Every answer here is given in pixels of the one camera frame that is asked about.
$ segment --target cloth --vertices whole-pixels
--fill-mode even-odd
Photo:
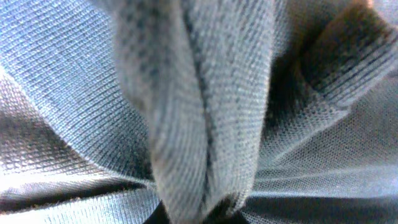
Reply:
[[[366,198],[394,221],[382,200],[398,175],[393,2],[375,2],[380,15],[350,1],[93,2],[104,11],[1,1],[2,178],[33,177],[2,188],[2,210],[145,187],[172,223],[339,220],[311,198],[344,198],[364,217]],[[256,209],[297,197],[323,216]],[[91,205],[127,216],[108,223],[154,209]],[[33,211],[1,218],[50,210]]]

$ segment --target garment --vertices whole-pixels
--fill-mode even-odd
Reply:
[[[0,220],[397,218],[392,1],[93,3],[2,1]]]

